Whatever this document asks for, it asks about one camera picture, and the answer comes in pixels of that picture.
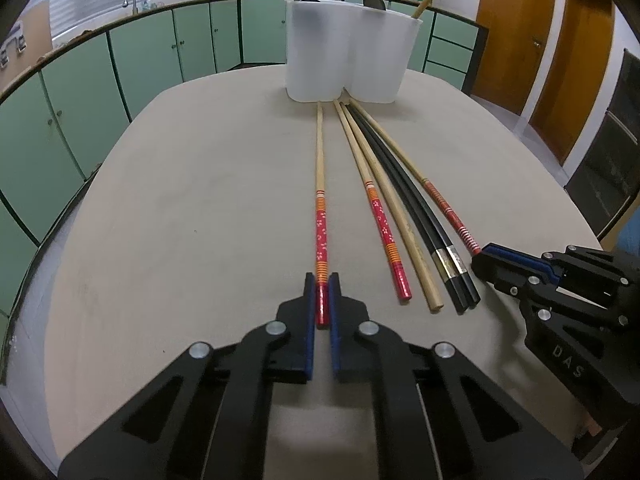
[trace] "wooden door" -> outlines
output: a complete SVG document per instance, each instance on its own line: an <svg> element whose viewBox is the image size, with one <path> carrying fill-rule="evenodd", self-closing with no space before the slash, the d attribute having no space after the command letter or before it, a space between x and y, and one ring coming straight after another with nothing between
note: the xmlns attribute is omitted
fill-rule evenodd
<svg viewBox="0 0 640 480"><path fill-rule="evenodd" d="M472 93L521 114L538 73L555 0L480 0L489 29Z"/></svg>
<svg viewBox="0 0 640 480"><path fill-rule="evenodd" d="M398 2L389 3L389 9L395 12L402 12L411 16L415 12L415 6L407 4L399 4ZM420 16L422 25L415 38L414 49L411 51L411 57L407 68L422 72L424 67L424 59L427 57L427 48L429 46L429 36L431 35L431 26L433 25L433 11L425 10Z"/></svg>
<svg viewBox="0 0 640 480"><path fill-rule="evenodd" d="M182 82L170 10L108 32L122 93L135 118L160 92Z"/></svg>
<svg viewBox="0 0 640 480"><path fill-rule="evenodd" d="M38 72L0 105L0 189L42 241L82 183Z"/></svg>
<svg viewBox="0 0 640 480"><path fill-rule="evenodd" d="M106 34L49 63L42 76L62 134L89 176L129 126Z"/></svg>
<svg viewBox="0 0 640 480"><path fill-rule="evenodd" d="M180 7L173 12L182 79L191 81L215 74L209 4Z"/></svg>
<svg viewBox="0 0 640 480"><path fill-rule="evenodd" d="M530 120L561 164L596 101L612 38L611 0L566 0L554 60Z"/></svg>
<svg viewBox="0 0 640 480"><path fill-rule="evenodd" d="M244 62L286 62L284 0L241 0L241 8Z"/></svg>
<svg viewBox="0 0 640 480"><path fill-rule="evenodd" d="M0 204L0 340L4 341L2 314L11 314L36 245L29 240L9 212Z"/></svg>
<svg viewBox="0 0 640 480"><path fill-rule="evenodd" d="M226 72L240 64L238 1L223 0L209 5L216 69L218 72Z"/></svg>

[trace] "cabinet door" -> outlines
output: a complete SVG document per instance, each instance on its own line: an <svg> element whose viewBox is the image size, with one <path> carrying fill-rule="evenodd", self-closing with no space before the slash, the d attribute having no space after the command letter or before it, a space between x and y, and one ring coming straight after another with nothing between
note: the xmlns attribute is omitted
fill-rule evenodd
<svg viewBox="0 0 640 480"><path fill-rule="evenodd" d="M286 62L284 0L241 0L241 5L244 62Z"/></svg>
<svg viewBox="0 0 640 480"><path fill-rule="evenodd" d="M66 142L89 176L129 126L106 34L60 56L42 76Z"/></svg>
<svg viewBox="0 0 640 480"><path fill-rule="evenodd" d="M213 51L218 72L226 72L240 64L238 40L238 1L211 2L211 27Z"/></svg>
<svg viewBox="0 0 640 480"><path fill-rule="evenodd" d="M38 240L82 186L40 78L27 79L0 105L0 189Z"/></svg>
<svg viewBox="0 0 640 480"><path fill-rule="evenodd" d="M182 82L170 10L109 31L122 93L133 119L161 91Z"/></svg>
<svg viewBox="0 0 640 480"><path fill-rule="evenodd" d="M415 12L415 6L399 4L397 2L391 2L389 4L389 8L396 12L408 14L409 16ZM424 59L427 56L429 36L431 35L431 24L433 23L433 11L425 10L420 16L420 19L423 23L418 31L418 36L415 38L414 49L411 52L409 63L406 66L409 70L416 70L417 72L422 72Z"/></svg>
<svg viewBox="0 0 640 480"><path fill-rule="evenodd" d="M11 313L15 295L36 249L36 245L0 204L0 342L4 337L2 314L9 316Z"/></svg>
<svg viewBox="0 0 640 480"><path fill-rule="evenodd" d="M173 13L182 79L191 81L215 74L209 4L180 7Z"/></svg>

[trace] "screw head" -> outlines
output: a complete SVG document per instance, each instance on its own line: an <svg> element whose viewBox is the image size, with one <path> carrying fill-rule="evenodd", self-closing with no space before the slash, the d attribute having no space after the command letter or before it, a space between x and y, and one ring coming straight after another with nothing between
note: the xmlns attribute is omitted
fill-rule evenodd
<svg viewBox="0 0 640 480"><path fill-rule="evenodd" d="M362 335L376 335L380 326L375 321L363 321L358 325L358 330Z"/></svg>
<svg viewBox="0 0 640 480"><path fill-rule="evenodd" d="M287 330L287 325L285 325L281 321L270 321L264 327L269 335L280 335L284 334Z"/></svg>
<svg viewBox="0 0 640 480"><path fill-rule="evenodd" d="M446 341L434 346L433 351L436 352L438 357L442 357L443 359L449 359L456 353L455 347Z"/></svg>
<svg viewBox="0 0 640 480"><path fill-rule="evenodd" d="M538 311L538 317L542 321L549 321L551 319L551 312L549 312L546 308L541 308Z"/></svg>
<svg viewBox="0 0 640 480"><path fill-rule="evenodd" d="M208 344L198 341L189 347L189 355L194 359L202 359L209 354L210 350L211 347Z"/></svg>

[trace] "beige tabletop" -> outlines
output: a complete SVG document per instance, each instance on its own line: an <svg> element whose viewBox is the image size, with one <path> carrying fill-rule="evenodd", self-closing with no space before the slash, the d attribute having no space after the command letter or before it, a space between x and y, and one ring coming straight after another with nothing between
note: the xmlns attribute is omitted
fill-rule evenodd
<svg viewBox="0 0 640 480"><path fill-rule="evenodd" d="M302 293L314 269L316 106L288 98L284 73L250 68L161 93L95 177L66 243L46 332L47 409L60 456L190 343L237 342ZM407 71L394 104L366 109L479 244L536 255L569 243L598 247L529 150L448 83ZM414 298L398 303L331 104L324 119L328 259L343 293L408 342L454 343L569 444L582 409L525 348L515 301L476 280L475 310L457 316L441 286L446 304L430 314L399 243ZM328 335L318 333L314 380L274 389L267 479L377 478L369 389L334 384L328 354Z"/></svg>

